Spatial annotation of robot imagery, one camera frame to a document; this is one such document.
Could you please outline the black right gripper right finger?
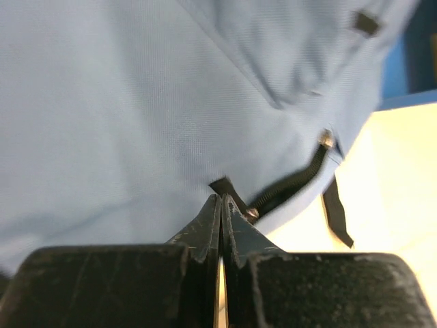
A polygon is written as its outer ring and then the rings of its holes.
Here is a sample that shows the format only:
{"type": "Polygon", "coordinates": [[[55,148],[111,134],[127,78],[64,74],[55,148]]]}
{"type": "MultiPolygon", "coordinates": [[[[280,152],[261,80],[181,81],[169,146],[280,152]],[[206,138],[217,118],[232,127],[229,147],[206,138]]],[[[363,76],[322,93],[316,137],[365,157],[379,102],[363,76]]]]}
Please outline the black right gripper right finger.
{"type": "Polygon", "coordinates": [[[251,225],[230,195],[221,227],[230,327],[435,327],[398,256],[288,253],[251,225]]]}

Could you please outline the blue student backpack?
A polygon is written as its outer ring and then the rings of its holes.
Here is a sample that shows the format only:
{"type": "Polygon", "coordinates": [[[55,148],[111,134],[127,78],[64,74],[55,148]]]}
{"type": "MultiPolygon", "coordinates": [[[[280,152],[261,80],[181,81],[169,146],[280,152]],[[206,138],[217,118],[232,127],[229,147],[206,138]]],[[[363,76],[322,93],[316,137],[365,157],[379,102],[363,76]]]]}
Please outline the blue student backpack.
{"type": "Polygon", "coordinates": [[[2,1],[1,270],[53,245],[162,243],[224,176],[251,202],[380,104],[416,1],[2,1]]]}

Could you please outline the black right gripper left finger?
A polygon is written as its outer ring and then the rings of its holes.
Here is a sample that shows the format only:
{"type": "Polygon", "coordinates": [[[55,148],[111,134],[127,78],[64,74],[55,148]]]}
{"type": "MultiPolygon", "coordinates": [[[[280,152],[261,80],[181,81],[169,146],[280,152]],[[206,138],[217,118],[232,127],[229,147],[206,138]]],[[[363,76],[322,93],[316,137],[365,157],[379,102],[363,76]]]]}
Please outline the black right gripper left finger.
{"type": "Polygon", "coordinates": [[[163,244],[34,251],[1,298],[2,327],[216,327],[221,199],[163,244]]]}

